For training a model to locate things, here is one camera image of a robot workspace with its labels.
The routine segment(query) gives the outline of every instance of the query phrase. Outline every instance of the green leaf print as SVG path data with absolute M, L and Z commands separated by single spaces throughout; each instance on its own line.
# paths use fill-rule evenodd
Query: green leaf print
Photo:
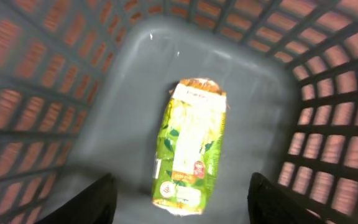
M 174 182 L 177 186 L 186 187 L 186 183 L 184 183 L 183 181 L 174 180 L 173 182 Z
M 208 152 L 208 150 L 210 150 L 211 149 L 211 147 L 212 147 L 212 144 L 213 144 L 214 142 L 213 141 L 211 141 L 210 143 L 208 143 L 208 144 L 205 144 L 205 152 Z
M 165 147 L 167 147 L 167 149 L 169 151 L 173 152 L 173 148 L 172 148 L 172 145 L 171 145 L 171 140 L 169 140 L 169 139 L 164 140 L 164 145 L 165 145 Z
M 173 129 L 173 130 L 170 132 L 170 135 L 177 137 L 177 136 L 179 136 L 179 132 L 178 132 L 177 130 Z
M 204 185 L 204 180 L 203 179 L 198 179 L 195 183 L 194 186 L 203 186 Z

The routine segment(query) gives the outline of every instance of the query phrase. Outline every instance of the red logo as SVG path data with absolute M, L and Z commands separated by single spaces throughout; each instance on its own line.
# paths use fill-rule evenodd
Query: red logo
M 200 179 L 205 176 L 205 166 L 203 162 L 197 161 L 194 163 L 194 175 Z

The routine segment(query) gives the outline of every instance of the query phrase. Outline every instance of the gray plastic basket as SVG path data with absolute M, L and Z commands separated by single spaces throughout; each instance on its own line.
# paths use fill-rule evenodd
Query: gray plastic basket
M 186 77 L 216 80 L 231 109 L 205 214 L 180 218 L 150 188 Z M 115 223 L 248 223 L 253 172 L 358 222 L 358 0 L 0 0 L 0 223 L 33 223 L 106 172 Z

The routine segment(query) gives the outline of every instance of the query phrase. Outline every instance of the basket bottom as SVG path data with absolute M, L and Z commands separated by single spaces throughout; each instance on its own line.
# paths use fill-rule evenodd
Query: basket bottom
M 41 217 L 110 172 L 119 180 L 116 223 L 248 223 L 250 178 L 254 172 L 277 178 L 300 92 L 276 62 L 224 38 L 174 19 L 138 23 Z M 218 82 L 230 109 L 218 179 L 205 213 L 174 217 L 151 202 L 154 154 L 168 91 L 190 77 Z

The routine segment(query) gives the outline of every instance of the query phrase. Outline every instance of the plastic bag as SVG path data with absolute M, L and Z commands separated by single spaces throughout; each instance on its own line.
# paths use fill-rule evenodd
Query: plastic bag
M 153 204 L 174 215 L 199 215 L 212 194 L 221 154 L 226 93 L 213 81 L 181 80 L 157 138 Z

